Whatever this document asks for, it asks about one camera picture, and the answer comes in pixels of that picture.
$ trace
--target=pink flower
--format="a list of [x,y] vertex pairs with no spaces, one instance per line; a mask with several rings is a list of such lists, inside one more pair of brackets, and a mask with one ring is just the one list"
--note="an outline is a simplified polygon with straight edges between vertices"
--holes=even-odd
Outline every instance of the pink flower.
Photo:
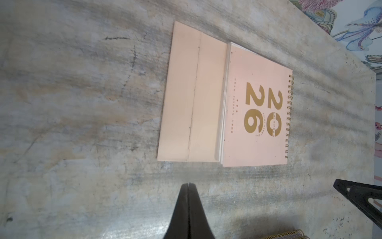
[[301,4],[302,11],[316,12],[323,9],[328,9],[337,5],[343,0],[298,0]]

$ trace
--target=black plastic stand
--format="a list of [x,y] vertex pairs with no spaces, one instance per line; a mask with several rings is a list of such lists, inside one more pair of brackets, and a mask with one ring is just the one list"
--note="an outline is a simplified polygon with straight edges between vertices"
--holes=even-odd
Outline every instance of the black plastic stand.
[[333,187],[382,229],[382,213],[368,199],[382,200],[382,187],[336,179]]
[[215,239],[204,214],[195,184],[180,188],[174,213],[163,239]]

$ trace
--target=gold number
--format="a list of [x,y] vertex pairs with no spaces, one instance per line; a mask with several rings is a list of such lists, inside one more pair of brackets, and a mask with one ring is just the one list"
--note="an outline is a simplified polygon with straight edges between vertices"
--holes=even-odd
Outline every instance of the gold number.
[[[253,125],[249,125],[249,123],[248,123],[248,120],[249,120],[250,117],[253,118]],[[263,117],[262,117],[261,112],[258,111],[257,109],[250,109],[249,111],[247,111],[247,113],[244,116],[244,128],[245,128],[245,130],[248,133],[255,132],[256,126],[257,126],[257,119],[256,119],[256,117],[258,117],[260,119],[259,133],[262,130]]]
[[273,102],[273,105],[275,106],[276,109],[281,109],[281,106],[283,105],[283,95],[281,94],[281,91],[278,91],[278,97],[280,99],[280,102],[276,102],[275,95],[273,94],[273,91],[271,88],[269,88],[268,91],[268,108],[270,108],[270,102]]
[[[274,114],[276,114],[275,120],[278,122],[278,127],[275,129],[275,135],[273,135],[273,127],[270,126],[270,122],[272,119],[274,119]],[[272,112],[269,114],[267,118],[267,131],[270,136],[276,137],[281,132],[281,117],[276,112]]]
[[265,95],[264,95],[264,88],[262,86],[260,86],[259,88],[259,91],[260,91],[260,94],[261,94],[261,98],[257,98],[255,92],[253,91],[253,88],[251,86],[251,84],[249,82],[247,82],[247,93],[246,93],[246,96],[245,96],[245,104],[249,104],[251,98],[253,99],[253,101],[255,102],[255,104],[257,106],[262,106],[262,104],[264,103],[264,99],[265,99]]

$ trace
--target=marble surface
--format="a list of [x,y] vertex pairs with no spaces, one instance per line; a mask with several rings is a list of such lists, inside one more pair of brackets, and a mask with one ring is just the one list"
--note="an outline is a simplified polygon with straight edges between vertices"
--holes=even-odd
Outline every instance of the marble surface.
[[[174,20],[293,69],[287,165],[157,162]],[[197,185],[216,238],[370,238],[375,73],[288,0],[0,1],[0,237],[161,238]]]

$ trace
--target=blue flower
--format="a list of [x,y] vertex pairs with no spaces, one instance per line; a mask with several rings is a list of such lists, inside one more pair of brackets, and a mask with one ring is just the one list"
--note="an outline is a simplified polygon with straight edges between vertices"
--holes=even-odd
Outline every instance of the blue flower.
[[378,0],[370,5],[363,13],[363,18],[347,24],[349,30],[336,41],[349,42],[346,49],[352,51],[368,51],[368,46],[373,43],[369,35],[377,30],[380,32],[382,22],[382,0]]

